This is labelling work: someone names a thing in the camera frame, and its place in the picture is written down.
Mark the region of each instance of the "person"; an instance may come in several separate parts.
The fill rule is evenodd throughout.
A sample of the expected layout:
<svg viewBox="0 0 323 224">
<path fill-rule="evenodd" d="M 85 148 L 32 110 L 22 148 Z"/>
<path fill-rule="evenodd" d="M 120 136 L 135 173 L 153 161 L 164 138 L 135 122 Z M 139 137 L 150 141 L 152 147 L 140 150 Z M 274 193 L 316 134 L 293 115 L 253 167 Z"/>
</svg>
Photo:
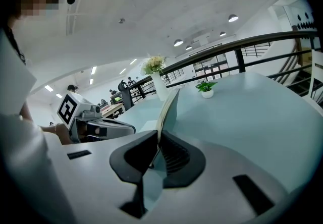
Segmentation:
<svg viewBox="0 0 323 224">
<path fill-rule="evenodd" d="M 128 86 L 131 86 L 132 84 L 136 83 L 131 79 L 131 77 L 128 77 Z"/>
<path fill-rule="evenodd" d="M 19 18 L 25 16 L 38 16 L 42 14 L 42 11 L 44 11 L 48 5 L 58 4 L 59 0 L 2 0 L 2 2 L 5 6 L 2 7 L 2 12 L 0 14 L 0 42 L 2 44 L 0 63 L 3 66 L 6 64 L 11 66 L 13 69 L 11 71 L 12 73 L 6 74 L 12 76 L 14 83 L 11 83 L 10 86 L 8 86 L 4 76 L 0 76 L 0 86 L 5 90 L 6 94 L 12 95 L 8 96 L 8 101 L 6 101 L 6 103 L 12 104 L 10 103 L 10 99 L 14 99 L 14 97 L 19 99 L 14 99 L 15 107 L 12 107 L 13 109 L 7 107 L 4 102 L 0 102 L 0 113 L 7 115 L 19 114 L 23 119 L 32 121 L 25 99 L 35 83 L 35 78 L 23 65 L 26 64 L 26 60 L 23 53 L 18 48 L 12 28 Z M 20 94 L 13 96 L 11 91 L 19 88 Z M 41 128 L 44 132 L 57 134 L 62 144 L 72 143 L 68 129 L 63 124 Z"/>
<path fill-rule="evenodd" d="M 115 90 L 109 90 L 109 92 L 111 93 L 112 96 L 117 94 L 117 92 Z"/>
<path fill-rule="evenodd" d="M 79 89 L 78 86 L 74 86 L 72 84 L 67 87 L 68 91 L 71 91 L 71 92 L 74 92 L 74 93 L 76 93 L 76 90 L 78 90 L 78 89 Z"/>
</svg>

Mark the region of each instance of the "bouquet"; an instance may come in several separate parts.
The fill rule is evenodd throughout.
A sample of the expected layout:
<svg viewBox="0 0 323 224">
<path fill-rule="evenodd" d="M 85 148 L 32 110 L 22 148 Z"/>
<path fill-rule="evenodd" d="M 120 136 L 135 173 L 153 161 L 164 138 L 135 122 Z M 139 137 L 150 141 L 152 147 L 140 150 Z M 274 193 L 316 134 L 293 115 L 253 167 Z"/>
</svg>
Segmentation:
<svg viewBox="0 0 323 224">
<path fill-rule="evenodd" d="M 142 75 L 150 75 L 156 72 L 163 72 L 162 66 L 164 65 L 164 57 L 152 57 L 141 68 Z"/>
</svg>

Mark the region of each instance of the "vase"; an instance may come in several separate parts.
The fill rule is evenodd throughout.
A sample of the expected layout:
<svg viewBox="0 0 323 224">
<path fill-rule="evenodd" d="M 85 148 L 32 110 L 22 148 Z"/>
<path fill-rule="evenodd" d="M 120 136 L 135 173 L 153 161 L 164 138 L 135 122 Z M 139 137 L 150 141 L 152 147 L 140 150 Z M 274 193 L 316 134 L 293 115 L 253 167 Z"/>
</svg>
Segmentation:
<svg viewBox="0 0 323 224">
<path fill-rule="evenodd" d="M 161 101 L 165 101 L 166 98 L 168 97 L 168 90 L 162 78 L 160 77 L 159 72 L 150 74 L 150 76 L 153 80 L 153 84 L 155 86 L 159 99 Z"/>
<path fill-rule="evenodd" d="M 210 90 L 210 91 L 202 91 L 202 96 L 204 98 L 211 98 L 211 97 L 213 97 L 213 95 L 214 95 L 213 90 Z"/>
</svg>

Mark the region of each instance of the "ceiling light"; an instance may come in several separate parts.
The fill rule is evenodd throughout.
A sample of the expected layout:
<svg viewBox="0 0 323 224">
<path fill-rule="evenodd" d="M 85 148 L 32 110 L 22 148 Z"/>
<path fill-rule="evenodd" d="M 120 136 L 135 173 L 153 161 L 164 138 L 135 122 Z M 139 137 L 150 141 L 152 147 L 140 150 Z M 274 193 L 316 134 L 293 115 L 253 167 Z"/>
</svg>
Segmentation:
<svg viewBox="0 0 323 224">
<path fill-rule="evenodd" d="M 234 22 L 234 21 L 236 21 L 238 18 L 239 18 L 239 17 L 238 17 L 237 15 L 235 15 L 235 14 L 231 14 L 231 15 L 229 16 L 229 22 Z"/>
<path fill-rule="evenodd" d="M 181 45 L 182 43 L 184 43 L 182 40 L 180 39 L 176 39 L 175 42 L 174 42 L 174 46 L 179 46 Z"/>
<path fill-rule="evenodd" d="M 47 89 L 49 92 L 52 92 L 53 91 L 53 89 L 51 87 L 49 87 L 48 85 L 45 86 L 45 89 Z"/>
<path fill-rule="evenodd" d="M 92 68 L 91 75 L 93 75 L 93 74 L 95 73 L 95 71 L 96 71 L 96 66 L 94 66 L 94 67 Z"/>
<path fill-rule="evenodd" d="M 135 61 L 137 61 L 137 59 L 133 60 L 133 61 L 130 63 L 130 65 L 132 65 Z"/>
</svg>

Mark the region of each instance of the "white table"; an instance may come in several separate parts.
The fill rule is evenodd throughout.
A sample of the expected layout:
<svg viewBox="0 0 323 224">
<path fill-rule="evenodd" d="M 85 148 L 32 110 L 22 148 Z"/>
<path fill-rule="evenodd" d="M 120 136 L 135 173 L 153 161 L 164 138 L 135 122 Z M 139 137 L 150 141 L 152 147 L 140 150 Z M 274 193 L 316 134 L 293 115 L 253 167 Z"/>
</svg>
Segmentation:
<svg viewBox="0 0 323 224">
<path fill-rule="evenodd" d="M 116 111 L 118 111 L 121 108 L 123 112 L 126 111 L 123 104 L 110 105 L 107 109 L 102 110 L 102 117 L 106 118 L 107 116 L 114 114 Z"/>
<path fill-rule="evenodd" d="M 323 147 L 323 118 L 300 96 L 256 73 L 217 80 L 214 96 L 181 89 L 174 132 L 226 146 L 262 167 L 292 191 L 311 177 Z M 157 120 L 163 102 L 150 97 L 118 120 L 140 130 Z"/>
</svg>

